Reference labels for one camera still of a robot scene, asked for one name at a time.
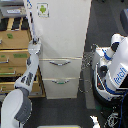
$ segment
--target white cabinet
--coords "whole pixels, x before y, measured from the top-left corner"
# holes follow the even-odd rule
[[[76,98],[91,0],[29,0],[42,42],[40,69],[48,99]]]

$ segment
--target blue logo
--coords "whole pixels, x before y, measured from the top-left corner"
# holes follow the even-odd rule
[[[119,85],[122,79],[125,77],[126,70],[124,68],[120,68],[120,72],[117,74],[117,77],[114,78],[115,82]]]

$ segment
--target label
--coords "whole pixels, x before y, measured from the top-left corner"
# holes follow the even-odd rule
[[[13,68],[8,68],[9,70],[13,69]]]
[[[20,14],[20,9],[7,10],[9,14]]]
[[[23,54],[13,54],[14,58],[28,58],[27,54],[23,53]]]
[[[113,76],[113,81],[117,87],[119,87],[122,82],[124,81],[128,71],[123,67],[122,64],[120,64]]]
[[[7,36],[8,36],[8,39],[13,39],[13,35],[11,33],[8,33]]]
[[[1,58],[5,58],[5,55],[1,55]]]

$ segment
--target robot body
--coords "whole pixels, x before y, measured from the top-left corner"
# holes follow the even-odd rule
[[[104,103],[115,104],[128,88],[123,84],[128,74],[128,37],[115,34],[111,41],[111,47],[97,48],[94,54],[93,89]]]

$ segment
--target sticker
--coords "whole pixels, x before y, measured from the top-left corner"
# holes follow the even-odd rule
[[[37,3],[37,11],[39,17],[49,17],[49,9],[47,3]]]
[[[11,33],[8,33],[7,36],[8,36],[8,39],[13,39],[13,35]]]
[[[8,68],[9,70],[13,69],[13,68]]]
[[[13,54],[14,58],[28,58],[27,54]]]
[[[20,14],[20,9],[7,10],[9,14]]]
[[[5,58],[5,55],[1,55],[1,58]]]

